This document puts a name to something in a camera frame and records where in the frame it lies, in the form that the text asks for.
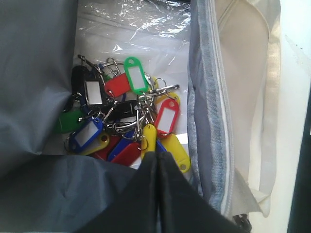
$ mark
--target bag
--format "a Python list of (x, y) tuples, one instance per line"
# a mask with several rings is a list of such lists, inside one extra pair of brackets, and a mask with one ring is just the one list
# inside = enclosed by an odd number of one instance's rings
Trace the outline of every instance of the bag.
[(152, 75), (180, 84), (176, 134), (189, 149), (190, 183), (229, 219), (267, 216), (276, 175), (279, 11), (278, 0), (3, 2), (0, 230), (77, 230), (135, 173), (66, 155), (66, 136), (52, 133), (71, 95), (77, 54), (97, 63), (134, 55)]

